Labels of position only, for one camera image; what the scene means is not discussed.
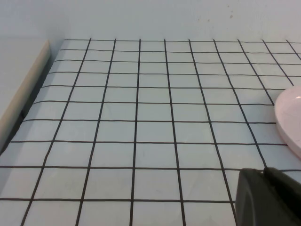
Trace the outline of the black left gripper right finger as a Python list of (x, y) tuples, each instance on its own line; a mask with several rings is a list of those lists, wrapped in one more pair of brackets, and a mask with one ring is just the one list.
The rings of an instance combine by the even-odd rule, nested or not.
[(270, 188), (277, 197), (283, 212), (289, 217), (289, 225), (301, 225), (301, 184), (276, 168), (263, 171)]

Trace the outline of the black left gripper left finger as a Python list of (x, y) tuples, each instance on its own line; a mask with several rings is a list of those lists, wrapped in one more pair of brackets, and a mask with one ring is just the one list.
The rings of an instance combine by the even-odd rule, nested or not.
[(242, 169), (238, 177), (236, 217), (239, 226), (266, 226), (269, 184), (263, 173), (255, 169)]

